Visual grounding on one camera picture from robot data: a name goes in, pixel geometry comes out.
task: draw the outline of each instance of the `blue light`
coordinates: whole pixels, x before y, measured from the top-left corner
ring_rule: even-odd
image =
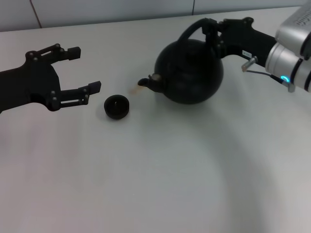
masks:
[[[290,79],[287,76],[281,76],[281,79],[283,79],[286,82],[290,82]]]

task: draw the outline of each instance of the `black cable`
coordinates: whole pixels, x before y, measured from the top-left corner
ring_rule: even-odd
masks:
[[[263,75],[267,75],[267,76],[269,76],[270,78],[272,78],[274,81],[277,81],[279,84],[282,84],[282,83],[284,82],[283,79],[280,79],[279,77],[274,76],[273,74],[268,74],[268,73],[264,73],[264,72],[253,71],[253,70],[247,70],[246,72],[254,73],[254,74],[263,74]]]

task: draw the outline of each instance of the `table surface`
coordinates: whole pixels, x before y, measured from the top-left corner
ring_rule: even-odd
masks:
[[[223,59],[223,83],[202,104],[129,94],[193,22],[251,16],[275,35],[296,9],[0,33],[0,70],[60,43],[82,49],[54,65],[63,90],[102,82],[87,106],[0,115],[0,232],[310,233],[310,94],[242,73],[238,56]],[[114,94],[131,104],[120,121],[103,110]]]

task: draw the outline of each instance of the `black lid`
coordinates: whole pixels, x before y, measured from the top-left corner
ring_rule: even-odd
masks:
[[[110,96],[104,103],[104,109],[110,118],[120,120],[128,114],[130,102],[121,95]]]

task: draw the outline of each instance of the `white table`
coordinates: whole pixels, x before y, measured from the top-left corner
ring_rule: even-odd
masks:
[[[310,94],[242,73],[238,56],[203,104],[128,94],[193,22],[251,16],[274,35],[296,9],[0,33],[0,70],[60,43],[82,49],[54,65],[63,90],[102,82],[87,106],[0,115],[0,232],[310,233]],[[120,121],[103,111],[114,94],[131,104]]]

